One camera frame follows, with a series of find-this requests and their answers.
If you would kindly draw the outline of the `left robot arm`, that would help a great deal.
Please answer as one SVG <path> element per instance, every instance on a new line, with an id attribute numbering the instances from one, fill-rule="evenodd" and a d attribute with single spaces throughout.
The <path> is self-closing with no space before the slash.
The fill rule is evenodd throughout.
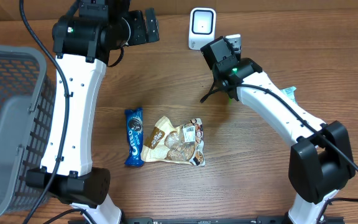
<path id="1" fill-rule="evenodd" d="M 91 137 L 96 101 L 112 50 L 159 40 L 153 8 L 130 10 L 129 1 L 76 1 L 52 29 L 46 56 L 57 70 L 50 134 L 29 187 L 42 190 L 89 223 L 124 223 L 108 194 L 110 172 L 93 166 Z"/>

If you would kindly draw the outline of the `brown cookie snack bag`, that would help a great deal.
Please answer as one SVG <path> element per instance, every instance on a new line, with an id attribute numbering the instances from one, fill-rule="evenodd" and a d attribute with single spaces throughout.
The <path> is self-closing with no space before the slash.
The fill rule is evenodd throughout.
<path id="1" fill-rule="evenodd" d="M 166 117 L 160 118 L 144 141 L 141 159 L 144 162 L 171 162 L 204 166 L 203 123 L 199 118 L 174 127 Z"/>

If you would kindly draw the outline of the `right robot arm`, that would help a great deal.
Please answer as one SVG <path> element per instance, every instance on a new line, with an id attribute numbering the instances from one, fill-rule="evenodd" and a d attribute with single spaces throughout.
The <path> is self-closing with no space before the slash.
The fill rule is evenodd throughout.
<path id="1" fill-rule="evenodd" d="M 324 211 L 356 174 L 349 134 L 339 121 L 326 124 L 284 95 L 262 67 L 241 58 L 241 40 L 220 37 L 201 48 L 220 91 L 257 112 L 290 147 L 288 178 L 295 201 L 281 223 L 344 223 Z"/>

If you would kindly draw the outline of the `blue oreo cookie pack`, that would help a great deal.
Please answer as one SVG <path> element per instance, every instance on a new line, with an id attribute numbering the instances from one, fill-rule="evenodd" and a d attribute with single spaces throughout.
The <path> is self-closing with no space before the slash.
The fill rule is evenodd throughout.
<path id="1" fill-rule="evenodd" d="M 125 161 L 126 166 L 141 167 L 144 161 L 141 159 L 143 147 L 143 109 L 125 110 L 126 133 L 129 144 L 129 156 Z"/>

